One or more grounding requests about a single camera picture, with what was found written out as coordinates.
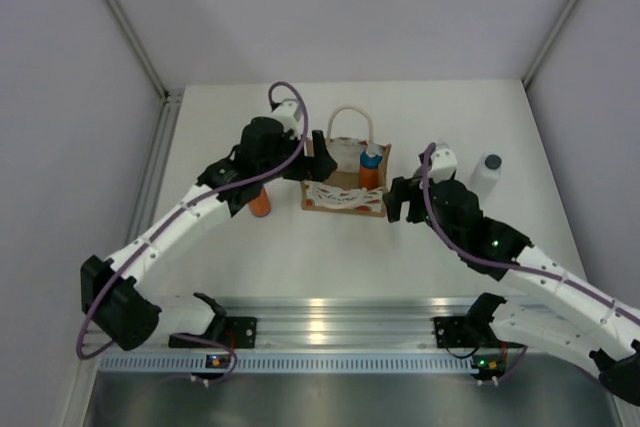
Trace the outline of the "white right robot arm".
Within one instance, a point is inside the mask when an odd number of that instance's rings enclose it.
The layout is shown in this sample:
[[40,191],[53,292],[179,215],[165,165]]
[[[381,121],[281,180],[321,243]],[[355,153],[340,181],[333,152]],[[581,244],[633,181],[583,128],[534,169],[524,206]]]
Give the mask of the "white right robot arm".
[[389,221],[409,206],[411,223],[426,223],[472,270],[521,291],[548,313],[481,295],[465,320],[478,344],[494,338],[544,351],[597,378],[629,404],[639,403],[639,311],[604,294],[546,255],[526,235],[484,214],[461,182],[422,183],[397,177],[384,196]]

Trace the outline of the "watermelon print canvas bag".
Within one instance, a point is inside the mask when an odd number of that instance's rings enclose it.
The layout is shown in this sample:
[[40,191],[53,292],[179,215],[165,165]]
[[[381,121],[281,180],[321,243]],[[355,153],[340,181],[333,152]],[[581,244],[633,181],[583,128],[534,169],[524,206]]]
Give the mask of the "watermelon print canvas bag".
[[[338,114],[353,111],[367,123],[365,138],[335,137],[332,135]],[[369,143],[382,147],[383,159],[378,170],[379,185],[366,190],[359,187],[360,154]],[[356,106],[341,106],[330,115],[326,129],[326,145],[337,163],[337,169],[325,181],[303,181],[301,183],[301,209],[304,211],[343,213],[382,218],[386,215],[383,194],[387,192],[387,166],[391,152],[389,144],[376,141],[371,116]]]

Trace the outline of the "white bottle dark cap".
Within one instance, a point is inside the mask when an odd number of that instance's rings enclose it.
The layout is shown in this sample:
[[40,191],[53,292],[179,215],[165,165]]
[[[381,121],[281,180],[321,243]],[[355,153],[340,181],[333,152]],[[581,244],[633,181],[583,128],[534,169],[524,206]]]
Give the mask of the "white bottle dark cap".
[[483,155],[477,162],[467,184],[480,203],[488,199],[501,178],[502,158],[495,153]]

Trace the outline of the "orange bottle blue cap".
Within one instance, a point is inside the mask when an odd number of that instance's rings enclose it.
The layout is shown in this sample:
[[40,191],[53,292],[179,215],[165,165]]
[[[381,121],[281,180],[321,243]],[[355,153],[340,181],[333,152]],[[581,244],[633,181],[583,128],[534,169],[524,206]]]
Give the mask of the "orange bottle blue cap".
[[265,188],[262,188],[256,198],[248,204],[250,212],[257,218],[267,216],[271,212],[271,202]]
[[359,187],[373,190],[379,185],[378,170],[383,159],[383,149],[375,143],[369,143],[360,154]]

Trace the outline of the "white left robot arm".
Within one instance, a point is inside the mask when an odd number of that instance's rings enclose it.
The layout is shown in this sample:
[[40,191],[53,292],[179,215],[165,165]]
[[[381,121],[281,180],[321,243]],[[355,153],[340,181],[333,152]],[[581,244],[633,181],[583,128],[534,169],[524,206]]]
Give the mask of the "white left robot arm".
[[143,291],[144,278],[176,265],[215,227],[233,218],[274,179],[324,181],[337,168],[322,131],[308,132],[273,116],[251,120],[224,158],[210,164],[156,224],[102,260],[80,268],[81,309],[125,351],[157,332],[163,309]]

